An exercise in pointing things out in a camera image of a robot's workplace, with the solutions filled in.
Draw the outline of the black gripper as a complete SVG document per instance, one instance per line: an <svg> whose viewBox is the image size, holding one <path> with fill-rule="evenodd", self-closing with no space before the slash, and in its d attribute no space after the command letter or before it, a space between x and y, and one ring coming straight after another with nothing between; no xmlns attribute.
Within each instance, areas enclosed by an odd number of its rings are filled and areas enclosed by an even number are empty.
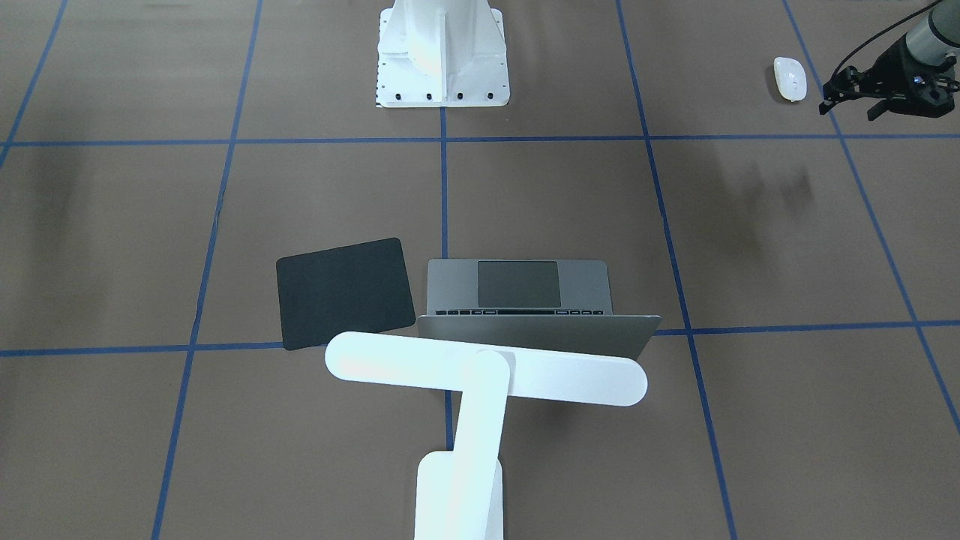
<svg viewBox="0 0 960 540"><path fill-rule="evenodd" d="M890 95L881 112L939 119L956 108L958 48L938 37L903 35L886 52Z"/></svg>

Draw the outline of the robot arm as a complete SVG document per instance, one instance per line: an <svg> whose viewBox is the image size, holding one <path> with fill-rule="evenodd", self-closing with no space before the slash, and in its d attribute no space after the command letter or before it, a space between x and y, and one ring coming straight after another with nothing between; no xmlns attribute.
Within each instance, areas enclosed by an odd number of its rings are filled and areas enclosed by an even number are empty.
<svg viewBox="0 0 960 540"><path fill-rule="evenodd" d="M869 119L884 113L939 119L958 93L958 2L940 1L875 62L884 97Z"/></svg>

